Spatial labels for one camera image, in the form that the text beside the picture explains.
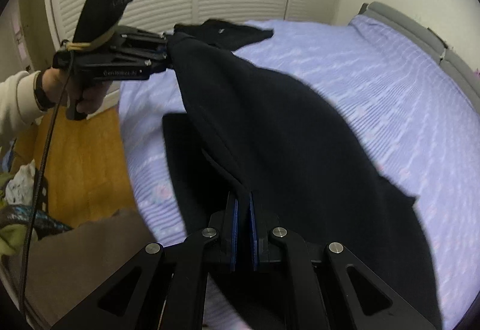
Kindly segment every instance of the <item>white cloth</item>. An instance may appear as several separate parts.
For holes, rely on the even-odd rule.
[[[10,205],[32,205],[35,160],[23,165],[5,188],[5,200]]]

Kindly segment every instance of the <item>purple bedsheet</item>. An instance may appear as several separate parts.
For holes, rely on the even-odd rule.
[[[344,116],[382,174],[418,197],[443,323],[451,330],[480,291],[479,116],[426,53],[379,21],[249,24],[273,28],[274,36],[236,55],[309,84]],[[183,111],[171,70],[121,86],[121,133],[135,199],[163,245],[185,238],[161,127],[164,114]],[[247,328],[212,282],[205,305],[212,328]]]

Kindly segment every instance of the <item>black garment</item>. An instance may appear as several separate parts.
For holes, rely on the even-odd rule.
[[[206,159],[239,199],[240,230],[255,190],[283,227],[320,245],[343,243],[441,329],[414,199],[378,174],[335,109],[300,81],[185,34],[176,33],[168,49]],[[172,173],[189,231],[195,215],[185,206],[190,200],[178,196],[182,179]]]
[[[162,126],[175,197],[187,234],[191,234],[205,228],[210,215],[225,209],[230,186],[205,158],[200,135],[187,114],[167,114]],[[244,257],[250,264],[250,253]],[[282,281],[277,279],[278,275],[266,277],[256,272],[236,271],[212,277],[251,328],[285,329],[283,307],[278,304]]]
[[[222,20],[207,20],[202,25],[182,25],[174,27],[175,32],[189,34],[204,43],[236,51],[248,44],[258,43],[273,36],[273,31],[265,31],[246,25],[236,25]]]

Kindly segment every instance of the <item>black cable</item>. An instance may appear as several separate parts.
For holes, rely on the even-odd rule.
[[[74,52],[70,51],[70,63],[68,65],[67,70],[67,80],[65,81],[62,91],[60,93],[60,98],[55,104],[55,108],[53,109],[52,117],[50,119],[50,126],[49,131],[47,132],[47,137],[45,139],[45,146],[43,148],[43,155],[42,160],[40,162],[40,169],[38,170],[37,182],[35,183],[35,191],[33,193],[33,200],[32,200],[32,211],[28,218],[28,228],[25,235],[25,240],[23,241],[23,254],[22,254],[22,266],[20,268],[20,283],[19,283],[19,309],[20,313],[26,317],[25,313],[25,288],[26,288],[26,281],[27,281],[27,270],[28,270],[28,252],[30,250],[30,242],[32,241],[32,233],[33,227],[35,224],[35,217],[37,216],[37,206],[38,206],[38,198],[40,196],[40,188],[42,186],[43,176],[45,174],[45,165],[47,163],[47,156],[49,154],[50,143],[52,140],[53,128],[55,126],[55,120],[57,118],[57,114],[59,111],[59,106],[63,97],[63,94],[66,90],[67,83],[71,76],[71,69],[73,68],[73,58]]]

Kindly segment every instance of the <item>wooden floor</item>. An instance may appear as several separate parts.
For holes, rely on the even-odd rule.
[[[43,152],[50,115],[38,127],[34,158]],[[45,177],[49,214],[72,227],[134,207],[115,109],[89,120],[70,121],[61,109],[52,136]]]

